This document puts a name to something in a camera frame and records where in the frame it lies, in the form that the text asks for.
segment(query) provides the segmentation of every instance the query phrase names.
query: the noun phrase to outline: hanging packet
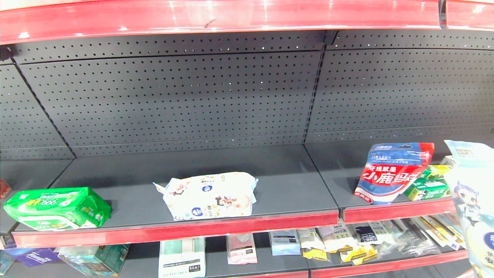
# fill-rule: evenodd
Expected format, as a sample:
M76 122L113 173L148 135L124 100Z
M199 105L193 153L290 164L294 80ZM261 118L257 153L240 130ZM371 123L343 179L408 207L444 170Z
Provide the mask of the hanging packet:
M445 140L457 164L448 183L478 277L494 277L494 149L481 143Z
M269 239L273 256L300 255L297 230L271 231Z
M372 204L391 203L427 168L433 143L375 144L354 195Z

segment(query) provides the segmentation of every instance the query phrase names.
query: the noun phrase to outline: white wet wipes pack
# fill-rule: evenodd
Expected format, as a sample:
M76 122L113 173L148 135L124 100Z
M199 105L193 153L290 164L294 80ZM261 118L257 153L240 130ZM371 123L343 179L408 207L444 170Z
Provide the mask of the white wet wipes pack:
M271 231L269 239L273 256L300 255L297 230Z
M245 172L171 179L153 183L175 221L250 216L258 179Z

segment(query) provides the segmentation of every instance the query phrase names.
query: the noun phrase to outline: perforated metal panel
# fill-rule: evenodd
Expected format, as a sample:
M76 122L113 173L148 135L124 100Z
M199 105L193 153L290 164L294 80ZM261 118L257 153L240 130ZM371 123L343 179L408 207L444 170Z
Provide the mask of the perforated metal panel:
M228 144L202 139L302 134L319 58L319 51L145 57L21 70L70 146L193 139L216 148Z
M494 33L459 30L343 30L327 49L460 48L494 50Z
M0 78L1 158L72 158L70 150L38 105L15 66L1 66ZM52 151L46 147L56 147L57 150Z
M81 38L17 45L18 63L238 52L320 50L324 31L176 34Z
M494 52L326 52L309 132L494 122Z
M448 125L416 128L369 129L308 133L306 143L325 141L352 141L378 138L422 137L454 134L488 134L494 131L494 123Z

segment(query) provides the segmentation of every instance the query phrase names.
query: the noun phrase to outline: cartoon print package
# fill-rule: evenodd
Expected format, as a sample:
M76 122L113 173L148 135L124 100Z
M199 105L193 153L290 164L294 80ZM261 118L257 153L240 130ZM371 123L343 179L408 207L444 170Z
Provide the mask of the cartoon print package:
M257 179L248 173L171 179L165 186L153 183L163 194L175 221L250 216L256 202Z
M444 174L477 277L494 277L494 149L481 143L445 140L458 162Z
M391 203L420 177L433 152L433 143L373 145L354 195L372 204Z

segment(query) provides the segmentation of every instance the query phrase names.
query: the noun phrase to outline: store shelf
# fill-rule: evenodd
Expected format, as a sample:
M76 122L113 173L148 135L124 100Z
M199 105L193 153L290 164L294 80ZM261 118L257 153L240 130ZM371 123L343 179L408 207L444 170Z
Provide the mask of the store shelf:
M449 29L494 31L493 18L493 1L446 1L446 26Z
M321 173L324 182L343 211L345 223L409 218L455 211L450 198L409 201L399 195L390 205L370 205L353 192L373 144L384 142L433 142L436 145L433 160L439 163L451 154L445 139L479 141L494 145L492 135L448 135L428 137L379 138L355 141L333 141L306 144L305 147Z
M272 256L269 235L255 233L257 264L228 265L226 237L206 238L206 277L249 277L258 278L307 278L309 271L302 256ZM159 242L139 243L130 246L123 265L121 278L158 277Z
M109 0L0 11L0 44L78 37L233 31L439 29L434 0Z
M0 233L12 231L17 224L3 204L17 191L49 187L70 163L71 160L1 161L0 177L12 187L12 192L0 201Z
M244 171L259 178L252 216L174 222L152 182ZM19 225L20 247L106 245L337 223L338 208L301 145L77 158L53 187L89 186L111 202L97 229L37 232Z
M449 249L449 252L443 254L417 258L406 256L395 251L391 254L384 255L381 259L359 266L353 266L351 263L342 263L339 254L331 255L332 262L307 260L307 263L312 278L339 278L430 266L457 261L467 257L468 254L466 250L452 251Z
M50 278L90 278L72 268L65 262L48 263L35 267L27 267L20 262L15 262L2 278L20 277L50 277Z

